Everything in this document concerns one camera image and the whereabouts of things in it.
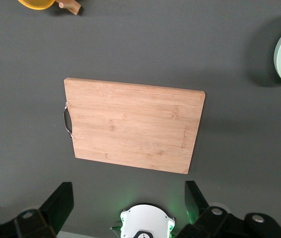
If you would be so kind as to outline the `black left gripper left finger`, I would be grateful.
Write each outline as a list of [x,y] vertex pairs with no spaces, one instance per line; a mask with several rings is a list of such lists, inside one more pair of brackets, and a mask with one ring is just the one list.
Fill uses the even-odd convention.
[[18,238],[55,238],[74,207],[71,182],[63,182],[38,209],[13,219]]

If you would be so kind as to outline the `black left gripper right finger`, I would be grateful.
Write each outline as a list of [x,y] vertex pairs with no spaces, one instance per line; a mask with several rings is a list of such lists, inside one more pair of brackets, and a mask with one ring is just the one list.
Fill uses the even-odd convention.
[[177,238],[243,238],[243,221],[224,208],[211,206],[195,181],[185,182],[185,207],[189,224]]

